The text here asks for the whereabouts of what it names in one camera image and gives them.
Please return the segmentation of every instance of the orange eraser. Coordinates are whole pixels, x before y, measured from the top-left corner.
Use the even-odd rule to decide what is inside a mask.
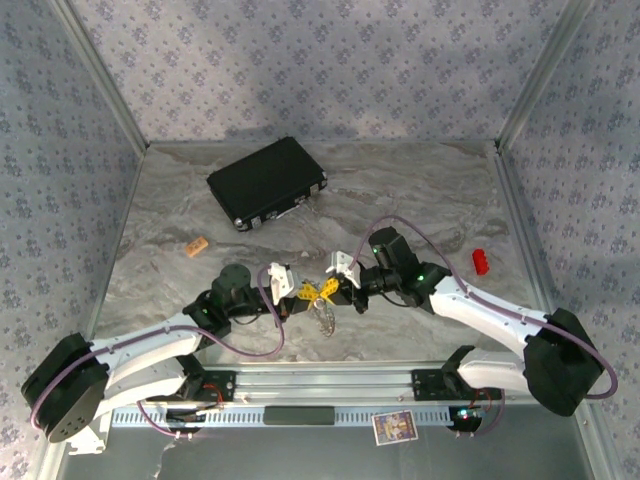
[[[193,258],[197,254],[199,254],[202,250],[207,248],[208,245],[209,245],[209,242],[207,242],[206,238],[198,237],[193,242],[191,242],[189,245],[184,247],[184,249],[186,250],[187,255],[189,255],[189,257]]]

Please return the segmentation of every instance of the marble surface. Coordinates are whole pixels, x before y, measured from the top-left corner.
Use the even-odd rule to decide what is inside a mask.
[[[326,169],[328,187],[290,214],[239,233],[205,180],[261,146],[167,145],[149,150],[96,326],[98,338],[173,315],[209,288],[230,263],[245,264],[254,275],[269,262],[289,263],[302,278],[322,282],[329,253],[352,252],[369,223],[384,213],[417,223],[470,283],[527,304],[528,286],[490,166],[491,143],[304,144]],[[420,258],[438,261],[416,234],[397,228]],[[184,247],[200,235],[210,245],[191,259]],[[485,277],[474,273],[475,248],[487,252],[491,271]],[[373,263],[368,247],[362,261]],[[289,319],[285,347],[269,360],[445,360],[462,344],[501,349],[455,321],[394,307],[380,298],[371,300],[365,315],[351,307],[334,307],[334,313],[336,331],[330,338],[310,314]],[[277,339],[267,316],[250,326],[234,325],[226,338],[251,351],[269,351]],[[207,349],[204,357],[207,362],[242,361],[218,346]]]

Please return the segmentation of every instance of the small picture card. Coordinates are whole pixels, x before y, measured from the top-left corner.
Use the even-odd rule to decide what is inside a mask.
[[[373,415],[372,420],[378,446],[418,439],[416,422],[410,410]]]

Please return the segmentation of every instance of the blue patterned wall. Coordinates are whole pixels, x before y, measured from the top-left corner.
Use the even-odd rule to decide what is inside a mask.
[[[149,141],[495,138],[565,0],[74,0]]]
[[[640,478],[640,6],[597,4],[511,149],[559,303],[614,364],[604,402]]]
[[[0,2],[0,478],[37,433],[19,387],[86,325],[137,158],[44,1]]]

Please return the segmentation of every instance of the small black case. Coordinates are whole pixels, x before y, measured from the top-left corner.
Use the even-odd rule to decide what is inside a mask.
[[[246,232],[318,193],[327,174],[293,137],[285,137],[213,172],[207,183],[236,229]]]

